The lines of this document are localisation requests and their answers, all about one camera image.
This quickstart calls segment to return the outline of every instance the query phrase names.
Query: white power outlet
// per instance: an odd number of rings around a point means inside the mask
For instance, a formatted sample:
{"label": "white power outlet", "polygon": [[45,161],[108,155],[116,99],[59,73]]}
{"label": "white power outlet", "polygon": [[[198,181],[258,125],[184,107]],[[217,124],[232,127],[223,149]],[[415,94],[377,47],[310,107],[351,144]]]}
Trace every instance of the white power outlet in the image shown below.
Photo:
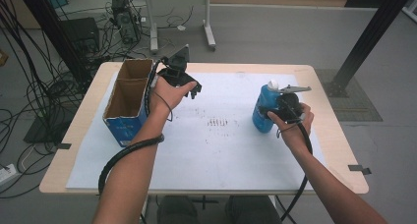
{"label": "white power outlet", "polygon": [[20,174],[16,171],[15,165],[10,164],[9,166],[7,166],[7,168],[9,168],[8,170],[6,170],[5,168],[2,168],[0,170],[0,186],[2,186],[3,184],[9,182],[10,180],[12,180],[13,178],[19,176]]}

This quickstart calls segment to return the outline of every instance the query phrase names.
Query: black post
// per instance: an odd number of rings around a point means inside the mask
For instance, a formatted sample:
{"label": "black post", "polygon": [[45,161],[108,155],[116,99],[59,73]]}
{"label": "black post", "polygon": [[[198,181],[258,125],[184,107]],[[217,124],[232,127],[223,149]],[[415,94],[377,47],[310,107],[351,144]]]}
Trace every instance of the black post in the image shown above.
{"label": "black post", "polygon": [[332,82],[325,83],[329,97],[346,97],[346,87],[371,53],[372,49],[384,35],[395,17],[408,0],[385,0],[377,13],[370,20],[355,46],[347,56]]}
{"label": "black post", "polygon": [[86,93],[92,81],[92,76],[74,49],[67,34],[61,28],[58,16],[49,1],[24,0],[24,2],[73,74],[81,87],[81,91]]}

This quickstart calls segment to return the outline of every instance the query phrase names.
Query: white paper sheet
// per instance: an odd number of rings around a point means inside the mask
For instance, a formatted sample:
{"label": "white paper sheet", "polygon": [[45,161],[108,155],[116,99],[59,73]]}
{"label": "white paper sheet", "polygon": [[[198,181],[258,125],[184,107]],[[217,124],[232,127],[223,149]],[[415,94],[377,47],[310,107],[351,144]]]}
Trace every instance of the white paper sheet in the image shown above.
{"label": "white paper sheet", "polygon": [[[261,134],[251,118],[263,84],[276,79],[281,87],[298,85],[295,77],[191,75],[203,86],[202,92],[193,100],[184,98],[173,111],[173,122],[166,123],[149,191],[297,190],[304,173],[283,141],[276,138],[277,127]],[[97,189],[103,166],[121,149],[101,119],[115,77],[80,146],[69,189]],[[315,156],[325,164],[314,130],[311,141]]]}

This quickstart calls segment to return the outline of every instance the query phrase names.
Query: person's left arm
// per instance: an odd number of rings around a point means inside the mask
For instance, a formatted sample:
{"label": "person's left arm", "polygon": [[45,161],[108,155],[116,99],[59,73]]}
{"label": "person's left arm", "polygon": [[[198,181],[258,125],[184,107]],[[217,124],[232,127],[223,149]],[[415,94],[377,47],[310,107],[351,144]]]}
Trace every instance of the person's left arm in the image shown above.
{"label": "person's left arm", "polygon": [[[158,137],[170,110],[196,83],[181,87],[159,78],[150,94],[150,113],[131,144]],[[108,176],[93,223],[138,223],[148,194],[157,145],[132,152],[115,164]]]}

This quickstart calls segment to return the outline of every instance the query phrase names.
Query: person's leg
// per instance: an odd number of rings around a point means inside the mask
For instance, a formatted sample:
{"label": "person's leg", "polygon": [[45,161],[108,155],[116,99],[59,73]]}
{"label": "person's leg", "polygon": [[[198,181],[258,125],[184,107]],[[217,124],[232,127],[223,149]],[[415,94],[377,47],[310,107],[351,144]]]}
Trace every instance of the person's leg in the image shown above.
{"label": "person's leg", "polygon": [[165,196],[157,210],[158,224],[199,224],[197,209],[187,196]]}
{"label": "person's leg", "polygon": [[281,223],[268,196],[231,196],[225,211],[233,224]]}

